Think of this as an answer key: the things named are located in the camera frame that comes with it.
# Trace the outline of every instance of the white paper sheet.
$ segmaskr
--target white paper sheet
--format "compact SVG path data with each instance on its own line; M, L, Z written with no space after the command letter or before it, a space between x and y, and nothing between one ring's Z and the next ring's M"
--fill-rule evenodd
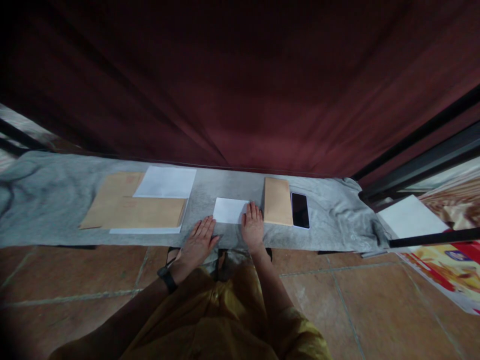
M196 169L150 166L133 197L188 199L196 173Z
M189 206L189 199L186 200L183 213L181 214L180 226L179 227L150 227L150 228L113 228L110 229L109 234L180 234L182 230L182 225L184 223L185 213L187 212L187 207Z
M394 239L443 233L449 227L414 195L380 211L381 218L394 232Z
M248 200L235 200L217 197L213 218L217 223L241 224L242 214L247 212Z

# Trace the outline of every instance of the terracotta floor tile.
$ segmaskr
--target terracotta floor tile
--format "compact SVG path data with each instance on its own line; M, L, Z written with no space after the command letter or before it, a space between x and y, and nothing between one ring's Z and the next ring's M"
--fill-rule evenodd
M367 359L457 359L402 264L334 273Z
M334 254L328 254L327 256L330 259L330 266L333 269L381 263L398 263L401 261L400 258L394 253L388 253L365 259L362 258L360 254L354 252L338 252Z
M316 251L272 249L272 253L273 265L280 275L329 268L327 257Z
M281 281L295 307L325 337L335 360L362 358L331 274L287 276Z
M420 288L430 308L440 319L465 360L480 356L480 316L471 315L459 308L410 266L405 269Z
M165 266L167 262L168 246L150 246L148 250L148 260L143 267L138 288L143 289L157 279L157 271Z
M0 248L0 286L15 271L34 246L10 246Z
M25 359L46 359L56 348L98 328L130 300L130 296L72 301L1 311L16 350Z
M40 246L1 292L7 303L132 290L145 246Z

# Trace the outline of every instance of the wrist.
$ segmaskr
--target wrist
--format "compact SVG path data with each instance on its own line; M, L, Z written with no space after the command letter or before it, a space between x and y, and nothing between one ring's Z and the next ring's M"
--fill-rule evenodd
M180 285L193 271L191 266L188 266L180 260L172 262L168 270L170 270L171 277L177 285Z
M265 249L265 245L263 242L260 242L256 246L252 246L248 248L248 251L250 252L250 255L252 257L260 256L263 253L267 253L267 250Z

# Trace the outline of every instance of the smartphone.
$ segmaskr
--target smartphone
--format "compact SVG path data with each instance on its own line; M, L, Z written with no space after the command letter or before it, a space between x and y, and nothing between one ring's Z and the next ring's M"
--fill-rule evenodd
M309 205L305 195L296 192L291 193L291 212L293 214L293 226L310 229Z

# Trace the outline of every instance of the left hand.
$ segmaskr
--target left hand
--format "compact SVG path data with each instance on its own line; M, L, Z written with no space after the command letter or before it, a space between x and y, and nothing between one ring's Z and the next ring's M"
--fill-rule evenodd
M182 269L181 273L184 275L187 273L186 276L188 276L195 268L204 263L220 240L220 236L212 238L215 224L216 221L211 215L195 224L185 245L171 264L171 271L173 268Z

